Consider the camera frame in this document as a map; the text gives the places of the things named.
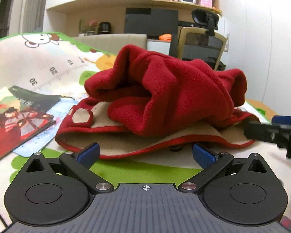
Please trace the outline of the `red fleece hooded baby jacket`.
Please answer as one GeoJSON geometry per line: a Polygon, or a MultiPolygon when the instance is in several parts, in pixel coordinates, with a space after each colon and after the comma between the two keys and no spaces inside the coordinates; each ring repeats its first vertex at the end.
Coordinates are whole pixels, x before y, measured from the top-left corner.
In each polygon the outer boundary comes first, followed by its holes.
{"type": "Polygon", "coordinates": [[[98,143],[102,159],[118,159],[195,142],[228,148],[253,144],[243,126],[247,80],[239,69],[213,70],[125,46],[114,65],[84,83],[88,97],[72,106],[55,141],[78,152],[98,143]]]}

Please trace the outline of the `light blue thin booklet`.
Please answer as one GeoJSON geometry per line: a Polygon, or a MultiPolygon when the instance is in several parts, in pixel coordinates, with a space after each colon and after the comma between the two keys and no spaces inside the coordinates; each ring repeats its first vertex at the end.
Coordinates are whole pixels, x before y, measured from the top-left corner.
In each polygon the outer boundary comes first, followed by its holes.
{"type": "Polygon", "coordinates": [[[71,107],[77,103],[78,102],[73,98],[61,98],[59,102],[48,111],[48,114],[53,115],[53,120],[55,122],[30,140],[26,141],[24,144],[17,147],[13,152],[22,157],[30,157],[33,153],[37,153],[45,148],[55,137],[63,118],[67,115],[71,107]]]}

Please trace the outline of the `illustrated children's book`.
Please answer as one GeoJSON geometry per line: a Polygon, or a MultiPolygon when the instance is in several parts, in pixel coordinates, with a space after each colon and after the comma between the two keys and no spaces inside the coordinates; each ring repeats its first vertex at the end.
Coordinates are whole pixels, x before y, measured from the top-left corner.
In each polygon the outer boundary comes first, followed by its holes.
{"type": "Polygon", "coordinates": [[[51,126],[48,111],[61,99],[19,86],[0,89],[0,159],[51,126]]]}

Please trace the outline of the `beige mesh office chair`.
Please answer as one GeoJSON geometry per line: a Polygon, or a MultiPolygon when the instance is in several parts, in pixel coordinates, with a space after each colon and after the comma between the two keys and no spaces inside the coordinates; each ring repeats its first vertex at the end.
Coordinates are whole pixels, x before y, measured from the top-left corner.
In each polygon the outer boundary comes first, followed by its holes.
{"type": "Polygon", "coordinates": [[[201,59],[213,70],[225,70],[221,57],[228,39],[216,32],[218,14],[195,9],[191,15],[193,23],[178,21],[181,29],[178,35],[171,35],[169,55],[183,61],[201,59]]]}

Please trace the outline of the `potted plant red leaves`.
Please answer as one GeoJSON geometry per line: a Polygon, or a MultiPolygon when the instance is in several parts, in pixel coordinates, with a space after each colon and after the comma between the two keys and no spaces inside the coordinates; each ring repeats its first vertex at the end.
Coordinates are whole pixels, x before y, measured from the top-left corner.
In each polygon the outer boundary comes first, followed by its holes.
{"type": "Polygon", "coordinates": [[[88,22],[86,22],[82,18],[79,20],[78,24],[79,34],[94,35],[97,27],[98,23],[95,19],[92,19],[88,22]]]}

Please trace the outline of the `orange object on desk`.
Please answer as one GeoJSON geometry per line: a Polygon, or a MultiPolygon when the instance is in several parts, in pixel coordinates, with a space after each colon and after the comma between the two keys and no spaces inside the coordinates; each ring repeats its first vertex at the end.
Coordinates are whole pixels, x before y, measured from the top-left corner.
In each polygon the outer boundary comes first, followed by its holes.
{"type": "Polygon", "coordinates": [[[172,40],[172,35],[171,34],[160,35],[159,40],[164,42],[170,42],[172,40]]]}

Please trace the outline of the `pink box on shelf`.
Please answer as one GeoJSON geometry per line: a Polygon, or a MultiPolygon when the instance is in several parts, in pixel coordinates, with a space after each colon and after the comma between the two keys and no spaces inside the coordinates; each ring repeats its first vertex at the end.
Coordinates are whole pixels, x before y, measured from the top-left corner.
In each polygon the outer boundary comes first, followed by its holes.
{"type": "Polygon", "coordinates": [[[199,5],[204,7],[212,8],[213,7],[212,3],[213,3],[212,0],[199,0],[199,5]]]}

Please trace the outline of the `black computer monitor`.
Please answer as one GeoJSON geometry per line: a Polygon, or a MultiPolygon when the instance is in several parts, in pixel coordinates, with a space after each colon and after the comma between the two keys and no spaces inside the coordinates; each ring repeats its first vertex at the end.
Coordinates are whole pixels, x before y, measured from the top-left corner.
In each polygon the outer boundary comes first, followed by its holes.
{"type": "Polygon", "coordinates": [[[158,37],[178,33],[178,11],[126,8],[124,33],[158,37]]]}

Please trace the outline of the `grey window curtain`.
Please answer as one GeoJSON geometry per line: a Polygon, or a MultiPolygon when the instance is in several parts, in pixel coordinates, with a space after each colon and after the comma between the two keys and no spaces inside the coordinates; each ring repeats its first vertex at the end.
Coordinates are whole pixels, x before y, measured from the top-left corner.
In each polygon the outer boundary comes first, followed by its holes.
{"type": "Polygon", "coordinates": [[[42,32],[47,0],[12,0],[9,34],[42,32]]]}

